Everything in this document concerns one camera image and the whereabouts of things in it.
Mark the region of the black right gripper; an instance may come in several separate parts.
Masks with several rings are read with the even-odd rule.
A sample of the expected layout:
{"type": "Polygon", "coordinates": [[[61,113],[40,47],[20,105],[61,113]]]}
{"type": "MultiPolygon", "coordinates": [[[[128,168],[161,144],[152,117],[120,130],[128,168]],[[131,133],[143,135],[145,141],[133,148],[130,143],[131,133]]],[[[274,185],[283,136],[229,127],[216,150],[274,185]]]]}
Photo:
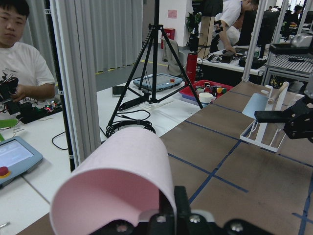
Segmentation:
{"type": "Polygon", "coordinates": [[[284,111],[255,111],[259,123],[286,123],[284,131],[290,139],[313,142],[313,73],[304,90],[304,97],[284,111]]]}

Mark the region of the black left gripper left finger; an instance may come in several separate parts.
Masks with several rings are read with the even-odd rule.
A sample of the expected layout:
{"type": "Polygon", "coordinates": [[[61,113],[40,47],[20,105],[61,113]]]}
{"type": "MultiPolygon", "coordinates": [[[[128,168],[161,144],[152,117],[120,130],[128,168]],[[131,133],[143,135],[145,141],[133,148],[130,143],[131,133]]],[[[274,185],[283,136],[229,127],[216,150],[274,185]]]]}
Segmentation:
{"type": "Polygon", "coordinates": [[[162,216],[174,216],[174,210],[161,190],[159,190],[159,214],[162,216]]]}

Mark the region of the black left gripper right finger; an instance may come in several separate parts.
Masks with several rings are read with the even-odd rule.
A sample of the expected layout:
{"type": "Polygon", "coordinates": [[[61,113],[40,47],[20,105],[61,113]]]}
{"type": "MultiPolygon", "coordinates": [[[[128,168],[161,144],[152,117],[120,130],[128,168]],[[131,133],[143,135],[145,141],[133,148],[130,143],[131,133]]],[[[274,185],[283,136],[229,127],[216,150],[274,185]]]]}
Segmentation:
{"type": "Polygon", "coordinates": [[[175,186],[175,203],[178,215],[189,215],[191,213],[190,205],[188,202],[186,188],[184,186],[175,186]]]}

